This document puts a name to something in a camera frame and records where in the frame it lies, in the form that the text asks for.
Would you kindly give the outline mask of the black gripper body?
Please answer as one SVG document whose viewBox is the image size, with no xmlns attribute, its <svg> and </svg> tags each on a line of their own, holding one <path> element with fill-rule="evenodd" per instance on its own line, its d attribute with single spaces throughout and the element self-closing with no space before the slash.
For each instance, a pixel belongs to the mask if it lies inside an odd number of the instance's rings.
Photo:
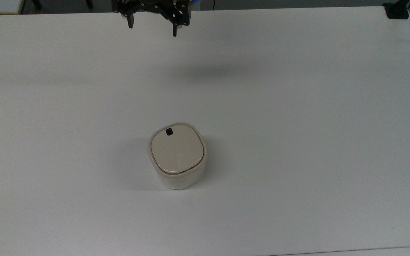
<svg viewBox="0 0 410 256">
<path fill-rule="evenodd" d="M 190 6 L 190 0 L 112 0 L 112 11 L 123 17 L 127 10 L 133 14 L 144 11 L 160 14 L 168 21 L 181 21 L 181 26 L 190 24 Z"/>
</svg>

